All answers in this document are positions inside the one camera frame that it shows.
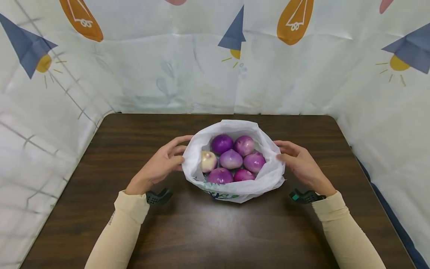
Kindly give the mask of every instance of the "hand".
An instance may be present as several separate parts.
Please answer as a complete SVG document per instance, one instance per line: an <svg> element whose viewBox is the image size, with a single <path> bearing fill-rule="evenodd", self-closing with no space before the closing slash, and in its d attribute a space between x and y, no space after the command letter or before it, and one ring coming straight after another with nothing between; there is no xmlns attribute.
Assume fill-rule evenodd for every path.
<svg viewBox="0 0 430 269"><path fill-rule="evenodd" d="M274 141L274 143L282 153L276 156L278 160L285 162L300 181L320 195L329 197L336 193L336 189L323 174L307 149L290 141Z"/></svg>
<svg viewBox="0 0 430 269"><path fill-rule="evenodd" d="M152 185L165 179L170 172L182 171L181 164L184 162L184 157L175 155L184 152L187 146L178 146L178 144L189 141L192 137L176 137L162 146L133 177L125 190L125 194L142 195L149 191Z"/></svg>

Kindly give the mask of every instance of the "person's left hand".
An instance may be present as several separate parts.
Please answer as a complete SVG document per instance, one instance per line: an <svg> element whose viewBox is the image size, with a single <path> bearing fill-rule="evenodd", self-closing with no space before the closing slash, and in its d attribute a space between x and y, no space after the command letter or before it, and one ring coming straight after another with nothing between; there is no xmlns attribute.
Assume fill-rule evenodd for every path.
<svg viewBox="0 0 430 269"><path fill-rule="evenodd" d="M172 171L182 171L184 157L175 156L185 151L187 146L179 145L190 141L193 136L179 136L162 146L152 158L133 177L125 190L127 195L142 195L149 191L152 185L166 178Z"/></svg>

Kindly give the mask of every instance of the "purple onion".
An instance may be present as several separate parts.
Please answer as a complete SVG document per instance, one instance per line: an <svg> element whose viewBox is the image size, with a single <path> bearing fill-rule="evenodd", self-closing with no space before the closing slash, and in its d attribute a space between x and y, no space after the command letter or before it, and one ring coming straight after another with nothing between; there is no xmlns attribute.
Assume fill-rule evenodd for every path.
<svg viewBox="0 0 430 269"><path fill-rule="evenodd" d="M227 184L233 182L233 175L225 168L216 168L208 175L206 180L216 184Z"/></svg>
<svg viewBox="0 0 430 269"><path fill-rule="evenodd" d="M219 156L219 164L227 169L236 169L242 166L243 159L239 153L229 149Z"/></svg>
<svg viewBox="0 0 430 269"><path fill-rule="evenodd" d="M223 154L229 149L233 148L233 139L226 134L215 136L211 142L212 151L216 154Z"/></svg>
<svg viewBox="0 0 430 269"><path fill-rule="evenodd" d="M253 173L260 172L265 163L266 160L260 152L251 153L243 159L243 165L245 168Z"/></svg>
<svg viewBox="0 0 430 269"><path fill-rule="evenodd" d="M241 136L234 141L233 149L245 157L254 151L254 140L250 136Z"/></svg>
<svg viewBox="0 0 430 269"><path fill-rule="evenodd" d="M247 169L239 169L233 176L233 181L255 180L255 176Z"/></svg>

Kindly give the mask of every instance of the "brown tabletop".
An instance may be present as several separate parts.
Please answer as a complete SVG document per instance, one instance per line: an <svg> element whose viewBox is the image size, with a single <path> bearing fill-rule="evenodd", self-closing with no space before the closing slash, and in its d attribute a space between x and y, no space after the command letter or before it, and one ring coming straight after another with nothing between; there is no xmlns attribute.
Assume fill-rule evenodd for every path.
<svg viewBox="0 0 430 269"><path fill-rule="evenodd" d="M369 182L329 116L112 114L95 134L22 265L83 268L108 222L118 191L162 145L221 121L257 122L273 140L306 147L339 190L387 268L414 268ZM129 268L338 268L309 206L298 206L287 181L243 204L213 200L181 173L154 187L174 195L152 206Z"/></svg>

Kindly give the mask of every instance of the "wrist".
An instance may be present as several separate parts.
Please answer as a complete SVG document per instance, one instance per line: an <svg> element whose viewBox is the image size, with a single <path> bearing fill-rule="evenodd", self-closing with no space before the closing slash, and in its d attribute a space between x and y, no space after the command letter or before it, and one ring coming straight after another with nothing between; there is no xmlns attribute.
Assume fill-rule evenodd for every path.
<svg viewBox="0 0 430 269"><path fill-rule="evenodd" d="M312 189L316 193L324 195L326 197L330 197L336 194L336 189L333 187L332 183L327 178L317 180L313 184Z"/></svg>
<svg viewBox="0 0 430 269"><path fill-rule="evenodd" d="M127 195L143 195L148 192L151 187L152 184L148 180L139 180L137 182L131 180L124 193Z"/></svg>

